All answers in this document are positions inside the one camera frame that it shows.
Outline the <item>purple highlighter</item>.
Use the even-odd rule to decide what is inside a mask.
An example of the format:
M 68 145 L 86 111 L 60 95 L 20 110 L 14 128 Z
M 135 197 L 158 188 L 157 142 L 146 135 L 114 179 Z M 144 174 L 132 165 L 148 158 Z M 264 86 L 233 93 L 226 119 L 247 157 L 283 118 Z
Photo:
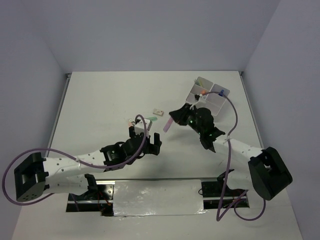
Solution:
M 174 122 L 174 120 L 170 117 L 169 120 L 167 121 L 167 123 L 165 124 L 165 126 L 163 127 L 163 132 L 164 133 L 168 132 L 168 130 L 171 127 L 173 122 Z

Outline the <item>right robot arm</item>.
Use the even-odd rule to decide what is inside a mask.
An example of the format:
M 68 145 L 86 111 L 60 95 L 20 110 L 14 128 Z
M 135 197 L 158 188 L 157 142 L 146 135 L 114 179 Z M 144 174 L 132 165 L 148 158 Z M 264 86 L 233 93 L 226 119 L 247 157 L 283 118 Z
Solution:
M 206 150 L 214 153 L 231 152 L 240 163 L 247 164 L 250 183 L 247 189 L 254 189 L 264 200 L 270 201 L 293 182 L 293 177 L 273 148 L 250 146 L 227 137 L 214 124 L 214 117 L 206 107 L 191 107 L 186 103 L 180 109 L 169 112 L 170 117 L 180 126 L 189 126 L 199 135 L 199 141 Z

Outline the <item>yellow highlighter pen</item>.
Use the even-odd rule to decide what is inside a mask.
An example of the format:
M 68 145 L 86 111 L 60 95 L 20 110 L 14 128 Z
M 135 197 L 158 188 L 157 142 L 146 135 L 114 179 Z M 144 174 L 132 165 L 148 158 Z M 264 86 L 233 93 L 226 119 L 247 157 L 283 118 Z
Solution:
M 198 77 L 195 79 L 194 84 L 201 88 L 208 89 L 208 80 L 203 77 Z

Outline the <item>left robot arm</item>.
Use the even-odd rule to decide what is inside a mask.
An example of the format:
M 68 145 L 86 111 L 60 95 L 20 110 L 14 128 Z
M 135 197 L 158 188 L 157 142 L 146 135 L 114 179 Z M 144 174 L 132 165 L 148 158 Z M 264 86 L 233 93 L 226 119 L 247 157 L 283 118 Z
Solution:
M 24 204 L 42 195 L 70 193 L 91 200 L 98 187 L 94 173 L 123 169 L 144 155 L 160 153 L 162 141 L 154 133 L 150 142 L 148 132 L 129 128 L 129 139 L 108 145 L 100 150 L 78 155 L 51 158 L 40 152 L 30 154 L 14 169 L 16 201 Z

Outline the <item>white blue pen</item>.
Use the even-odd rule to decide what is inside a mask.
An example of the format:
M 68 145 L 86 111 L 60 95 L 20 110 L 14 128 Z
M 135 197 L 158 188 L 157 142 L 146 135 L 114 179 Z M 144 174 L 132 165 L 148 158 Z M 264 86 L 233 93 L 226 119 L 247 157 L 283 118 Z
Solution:
M 218 95 L 223 97 L 224 96 L 224 90 L 222 89 Z

